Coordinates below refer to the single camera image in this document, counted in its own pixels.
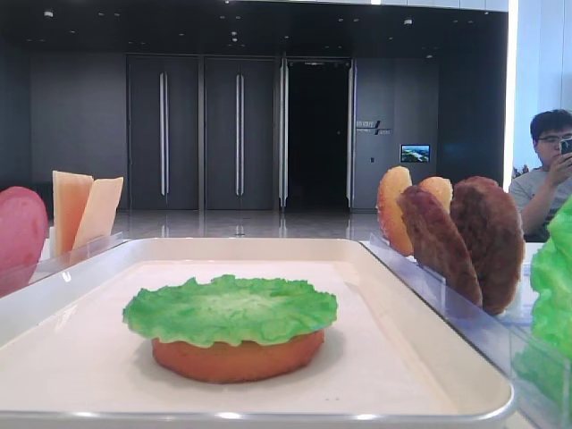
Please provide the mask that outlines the green lettuce leaf on tray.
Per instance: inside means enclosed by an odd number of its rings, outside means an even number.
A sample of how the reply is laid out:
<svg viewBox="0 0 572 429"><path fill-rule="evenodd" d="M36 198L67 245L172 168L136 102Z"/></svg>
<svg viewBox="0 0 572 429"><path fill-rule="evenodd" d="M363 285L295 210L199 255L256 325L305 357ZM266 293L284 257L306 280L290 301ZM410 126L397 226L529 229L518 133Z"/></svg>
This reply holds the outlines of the green lettuce leaf on tray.
<svg viewBox="0 0 572 429"><path fill-rule="evenodd" d="M190 278L179 286L142 289L122 319L131 331L163 343L269 346L323 330L336 321L337 311L335 295L305 280L224 274L209 283Z"/></svg>

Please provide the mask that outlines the yellow cheese slice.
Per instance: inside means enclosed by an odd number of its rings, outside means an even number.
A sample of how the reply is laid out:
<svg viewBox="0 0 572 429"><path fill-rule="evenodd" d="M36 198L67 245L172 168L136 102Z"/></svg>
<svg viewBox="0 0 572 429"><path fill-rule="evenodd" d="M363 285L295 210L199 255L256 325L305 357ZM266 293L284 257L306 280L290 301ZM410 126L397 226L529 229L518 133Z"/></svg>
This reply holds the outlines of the yellow cheese slice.
<svg viewBox="0 0 572 429"><path fill-rule="evenodd" d="M122 185L123 177L94 181L88 194L73 249L111 235L116 210L121 199Z"/></svg>

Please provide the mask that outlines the brown meat patty outer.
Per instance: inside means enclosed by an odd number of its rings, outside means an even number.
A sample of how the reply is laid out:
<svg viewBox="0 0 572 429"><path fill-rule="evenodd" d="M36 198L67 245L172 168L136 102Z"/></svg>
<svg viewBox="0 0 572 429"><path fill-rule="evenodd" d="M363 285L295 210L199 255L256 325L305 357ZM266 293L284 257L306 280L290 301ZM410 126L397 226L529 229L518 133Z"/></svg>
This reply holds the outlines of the brown meat patty outer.
<svg viewBox="0 0 572 429"><path fill-rule="evenodd" d="M503 313L520 280L525 241L514 198L489 178L454 186L450 215L466 243L483 295L483 309Z"/></svg>

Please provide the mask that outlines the orange cheese slice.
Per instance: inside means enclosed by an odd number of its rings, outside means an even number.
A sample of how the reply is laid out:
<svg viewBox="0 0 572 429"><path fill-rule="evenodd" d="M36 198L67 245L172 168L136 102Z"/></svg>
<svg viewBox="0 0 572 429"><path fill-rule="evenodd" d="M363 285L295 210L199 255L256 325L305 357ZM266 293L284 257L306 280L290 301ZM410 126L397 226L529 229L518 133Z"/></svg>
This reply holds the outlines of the orange cheese slice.
<svg viewBox="0 0 572 429"><path fill-rule="evenodd" d="M91 175L52 171L54 198L55 256L73 248L88 196L94 182Z"/></svg>

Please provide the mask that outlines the red tomato slice in rack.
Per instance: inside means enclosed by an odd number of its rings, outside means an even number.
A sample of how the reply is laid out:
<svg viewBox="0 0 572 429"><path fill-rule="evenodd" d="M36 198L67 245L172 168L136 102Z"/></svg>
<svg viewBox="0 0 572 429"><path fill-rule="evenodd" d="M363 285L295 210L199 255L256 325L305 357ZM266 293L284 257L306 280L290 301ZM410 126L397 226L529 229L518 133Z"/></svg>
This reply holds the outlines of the red tomato slice in rack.
<svg viewBox="0 0 572 429"><path fill-rule="evenodd" d="M1 296L27 287L48 233L46 207L23 187L1 192Z"/></svg>

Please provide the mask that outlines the green lettuce leaf in rack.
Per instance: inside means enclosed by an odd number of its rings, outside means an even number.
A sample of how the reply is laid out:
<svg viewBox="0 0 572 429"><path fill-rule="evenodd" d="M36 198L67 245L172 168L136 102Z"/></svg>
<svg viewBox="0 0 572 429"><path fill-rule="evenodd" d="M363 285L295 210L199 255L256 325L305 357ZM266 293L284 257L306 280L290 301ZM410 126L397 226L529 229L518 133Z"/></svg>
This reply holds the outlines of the green lettuce leaf in rack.
<svg viewBox="0 0 572 429"><path fill-rule="evenodd" d="M531 286L538 293L532 310L534 341L515 355L517 373L549 398L563 396L571 361L571 201L548 224L550 237L533 255Z"/></svg>

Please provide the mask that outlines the bun slice outer right rack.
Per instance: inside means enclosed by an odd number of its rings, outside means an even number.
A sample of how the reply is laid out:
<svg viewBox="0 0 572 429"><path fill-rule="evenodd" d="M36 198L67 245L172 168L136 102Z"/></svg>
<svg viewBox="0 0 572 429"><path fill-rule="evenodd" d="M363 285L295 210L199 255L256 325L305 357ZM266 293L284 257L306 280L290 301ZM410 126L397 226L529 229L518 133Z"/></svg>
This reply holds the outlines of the bun slice outer right rack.
<svg viewBox="0 0 572 429"><path fill-rule="evenodd" d="M413 246L397 199L411 185L412 180L406 167L392 167L380 181L376 203L378 222L384 238L404 257L413 254Z"/></svg>

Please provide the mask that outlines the bun slice rack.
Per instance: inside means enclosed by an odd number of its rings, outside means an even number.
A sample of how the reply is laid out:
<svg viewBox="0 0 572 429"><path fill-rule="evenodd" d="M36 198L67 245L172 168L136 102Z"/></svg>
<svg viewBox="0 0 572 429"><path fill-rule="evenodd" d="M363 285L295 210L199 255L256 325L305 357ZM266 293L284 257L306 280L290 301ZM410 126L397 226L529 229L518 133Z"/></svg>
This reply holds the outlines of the bun slice rack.
<svg viewBox="0 0 572 429"><path fill-rule="evenodd" d="M376 203L378 222L384 238L404 257L413 254L413 246L397 199L411 185L412 180L406 167L392 167L380 181Z"/></svg>
<svg viewBox="0 0 572 429"><path fill-rule="evenodd" d="M450 203L453 198L453 187L449 179L440 176L425 178L419 183L419 187L432 193L442 204L444 210L450 212Z"/></svg>

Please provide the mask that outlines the bottom bun slice on tray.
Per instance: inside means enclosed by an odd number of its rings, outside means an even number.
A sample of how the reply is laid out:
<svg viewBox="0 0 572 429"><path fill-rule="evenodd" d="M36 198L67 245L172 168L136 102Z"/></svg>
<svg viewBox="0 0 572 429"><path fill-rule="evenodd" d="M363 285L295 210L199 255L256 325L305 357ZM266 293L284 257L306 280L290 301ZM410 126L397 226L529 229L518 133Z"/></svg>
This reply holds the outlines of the bottom bun slice on tray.
<svg viewBox="0 0 572 429"><path fill-rule="evenodd" d="M307 366L324 343L324 331L274 345L217 342L200 348L184 341L152 340L155 361L186 378L205 383L244 383L288 374Z"/></svg>

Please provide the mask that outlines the bun slice inner right rack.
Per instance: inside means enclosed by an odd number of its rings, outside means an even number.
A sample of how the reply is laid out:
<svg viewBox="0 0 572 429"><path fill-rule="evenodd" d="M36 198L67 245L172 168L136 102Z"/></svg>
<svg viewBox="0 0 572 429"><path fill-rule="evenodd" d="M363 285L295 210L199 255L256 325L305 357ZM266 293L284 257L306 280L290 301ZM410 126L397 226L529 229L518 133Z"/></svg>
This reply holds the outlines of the bun slice inner right rack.
<svg viewBox="0 0 572 429"><path fill-rule="evenodd" d="M449 179L440 176L425 178L419 183L419 187L432 193L442 204L444 210L450 212L450 203L453 198L453 187Z"/></svg>

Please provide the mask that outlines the clear acrylic rack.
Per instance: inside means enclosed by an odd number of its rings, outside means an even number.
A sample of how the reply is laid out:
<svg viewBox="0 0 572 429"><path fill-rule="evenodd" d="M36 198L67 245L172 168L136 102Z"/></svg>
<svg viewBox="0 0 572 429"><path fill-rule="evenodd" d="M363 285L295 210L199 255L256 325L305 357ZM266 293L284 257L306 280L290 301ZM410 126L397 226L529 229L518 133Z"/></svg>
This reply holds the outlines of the clear acrylic rack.
<svg viewBox="0 0 572 429"><path fill-rule="evenodd" d="M530 262L539 243L526 244L517 295L498 316L470 304L445 286L440 275L394 251L380 234L372 233L365 245L515 384L518 412L527 424L571 426L571 361L532 334L537 293L530 284Z"/></svg>
<svg viewBox="0 0 572 429"><path fill-rule="evenodd" d="M98 238L87 245L76 248L58 257L51 257L33 265L13 268L1 274L1 297L24 289L34 282L64 271L78 263L99 255L124 242L121 232L109 237Z"/></svg>

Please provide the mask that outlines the seated person with phone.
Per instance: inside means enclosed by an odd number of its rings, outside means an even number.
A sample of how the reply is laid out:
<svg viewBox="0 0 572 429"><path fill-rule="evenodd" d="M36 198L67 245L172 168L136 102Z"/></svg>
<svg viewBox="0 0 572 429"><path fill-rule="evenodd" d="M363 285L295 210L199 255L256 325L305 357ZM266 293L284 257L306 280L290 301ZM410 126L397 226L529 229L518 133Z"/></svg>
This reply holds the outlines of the seated person with phone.
<svg viewBox="0 0 572 429"><path fill-rule="evenodd" d="M541 166L513 179L509 194L515 200L528 242L544 242L547 226L571 196L571 154L561 142L571 139L571 113L555 109L537 114L530 123L534 152Z"/></svg>

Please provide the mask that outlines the white rectangular tray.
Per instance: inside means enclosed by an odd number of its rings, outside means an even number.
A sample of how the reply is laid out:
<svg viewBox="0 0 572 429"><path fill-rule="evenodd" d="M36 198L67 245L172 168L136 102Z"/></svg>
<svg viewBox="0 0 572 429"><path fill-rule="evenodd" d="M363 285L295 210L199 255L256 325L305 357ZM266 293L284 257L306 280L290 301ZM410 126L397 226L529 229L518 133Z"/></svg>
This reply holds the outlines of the white rectangular tray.
<svg viewBox="0 0 572 429"><path fill-rule="evenodd" d="M226 273L337 297L310 365L197 383L122 322L141 289ZM1 300L4 428L502 428L515 403L509 378L352 240L129 240L69 268L49 261Z"/></svg>

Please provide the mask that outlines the smartphone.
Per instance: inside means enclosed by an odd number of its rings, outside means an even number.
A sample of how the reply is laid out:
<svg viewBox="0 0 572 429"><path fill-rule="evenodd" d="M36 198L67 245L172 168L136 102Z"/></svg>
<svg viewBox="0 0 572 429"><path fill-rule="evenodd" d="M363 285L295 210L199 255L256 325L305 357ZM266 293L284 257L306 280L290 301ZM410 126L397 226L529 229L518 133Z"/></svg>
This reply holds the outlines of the smartphone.
<svg viewBox="0 0 572 429"><path fill-rule="evenodd" d="M572 138L563 139L560 142L560 153L562 155L572 152Z"/></svg>

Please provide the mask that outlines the wall display screen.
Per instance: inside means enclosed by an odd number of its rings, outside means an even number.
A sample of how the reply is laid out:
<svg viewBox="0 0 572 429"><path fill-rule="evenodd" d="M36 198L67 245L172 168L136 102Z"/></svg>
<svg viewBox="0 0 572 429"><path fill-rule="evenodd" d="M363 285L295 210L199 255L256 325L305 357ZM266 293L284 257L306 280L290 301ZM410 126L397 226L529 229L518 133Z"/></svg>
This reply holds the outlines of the wall display screen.
<svg viewBox="0 0 572 429"><path fill-rule="evenodd" d="M400 161L402 163L429 163L431 147L429 145L401 145Z"/></svg>

